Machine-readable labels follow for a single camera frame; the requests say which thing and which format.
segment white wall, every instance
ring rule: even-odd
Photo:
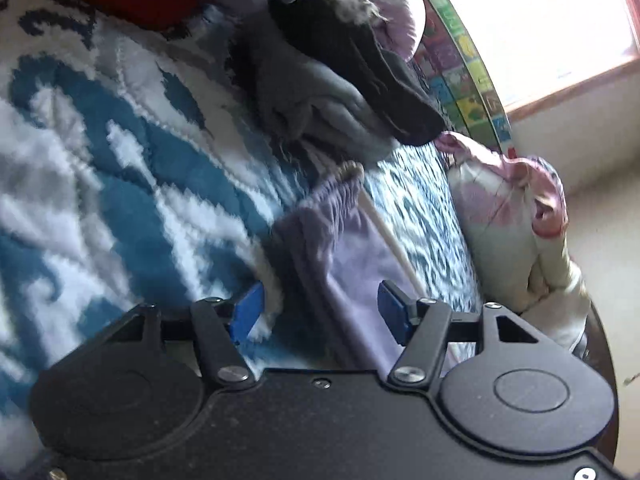
[[[539,155],[567,192],[616,168],[640,164],[640,72],[622,76],[511,123],[519,155]]]
[[[602,318],[618,382],[616,467],[640,472],[640,171],[621,171],[569,198],[569,253]]]

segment window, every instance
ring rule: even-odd
[[[638,56],[625,0],[451,0],[509,110]]]

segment blue patterned sheet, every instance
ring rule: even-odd
[[[0,0],[0,30],[0,470],[40,449],[38,372],[141,301],[180,308],[261,280],[252,365],[330,366],[270,239],[322,155],[260,131],[224,70],[225,18],[166,40],[77,0]],[[367,189],[426,290],[478,308],[436,151],[398,150]]]

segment lavender cloth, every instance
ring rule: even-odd
[[[344,165],[274,232],[291,252],[319,322],[344,367],[386,378],[402,352],[378,313],[378,286],[392,280],[417,297],[409,277],[371,219],[358,208],[362,167]]]

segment gray plush ear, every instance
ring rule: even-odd
[[[327,0],[332,4],[338,19],[345,23],[362,25],[369,23],[372,26],[386,19],[380,15],[376,4],[370,0]]]
[[[327,0],[334,8],[338,19],[345,23],[372,26],[386,19],[380,14],[378,7],[370,0]]]

